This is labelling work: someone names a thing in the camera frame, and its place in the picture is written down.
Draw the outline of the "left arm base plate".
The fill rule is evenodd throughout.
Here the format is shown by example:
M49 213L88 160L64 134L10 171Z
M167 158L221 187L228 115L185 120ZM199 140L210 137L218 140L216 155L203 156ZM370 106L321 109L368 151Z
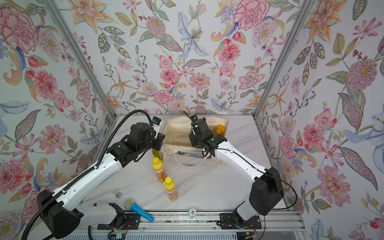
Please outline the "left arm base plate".
M140 223L140 215L136 213L125 213L124 216L119 215L111 224L99 224L97 230L138 230Z

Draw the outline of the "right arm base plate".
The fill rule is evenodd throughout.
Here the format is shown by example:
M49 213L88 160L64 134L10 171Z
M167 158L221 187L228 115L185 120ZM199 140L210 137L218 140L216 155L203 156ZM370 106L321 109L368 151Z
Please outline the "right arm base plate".
M221 213L219 214L219 220L217 226L222 230L260 230L262 229L262 223L258 215L245 221L241 217L238 217L234 213Z

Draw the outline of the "large orange dish soap bottle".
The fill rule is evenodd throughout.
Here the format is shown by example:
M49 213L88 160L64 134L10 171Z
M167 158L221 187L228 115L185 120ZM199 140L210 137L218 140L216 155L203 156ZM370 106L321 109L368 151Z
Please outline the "large orange dish soap bottle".
M225 136L225 134L226 134L226 129L225 129L225 127L223 126L223 125L217 125L216 126L216 129L215 129L215 131L214 131L214 134L215 135L220 135L220 136Z

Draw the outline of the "cream canvas shopping bag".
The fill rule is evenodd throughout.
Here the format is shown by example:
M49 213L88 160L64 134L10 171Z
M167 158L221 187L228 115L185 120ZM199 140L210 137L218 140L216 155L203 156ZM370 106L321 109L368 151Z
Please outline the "cream canvas shopping bag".
M168 120L163 129L165 139L162 151L173 156L179 166L187 169L197 168L207 159L220 162L215 150L228 141L225 138L228 122L223 118L198 118L196 115ZM196 165L184 165L178 157L202 160Z

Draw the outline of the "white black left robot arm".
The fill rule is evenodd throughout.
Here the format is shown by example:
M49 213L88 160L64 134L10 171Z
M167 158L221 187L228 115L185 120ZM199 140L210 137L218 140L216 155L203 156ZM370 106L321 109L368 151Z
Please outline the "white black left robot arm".
M139 155L150 149L160 150L164 135L160 134L161 119L154 117L151 124L131 126L129 135L109 147L100 163L95 163L72 180L57 188L38 194L40 218L52 233L62 239L77 228L107 225L119 228L126 222L125 211L116 203L83 207L81 201L98 185L127 166L140 160Z

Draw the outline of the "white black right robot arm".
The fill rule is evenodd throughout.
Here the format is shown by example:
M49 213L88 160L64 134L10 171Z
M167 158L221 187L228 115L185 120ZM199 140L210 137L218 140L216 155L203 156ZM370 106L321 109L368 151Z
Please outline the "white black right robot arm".
M256 215L266 216L283 199L284 190L280 173L258 165L238 151L225 137L213 134L205 118L190 117L192 132L189 139L193 147L224 161L251 186L246 200L233 212L234 218L248 221Z

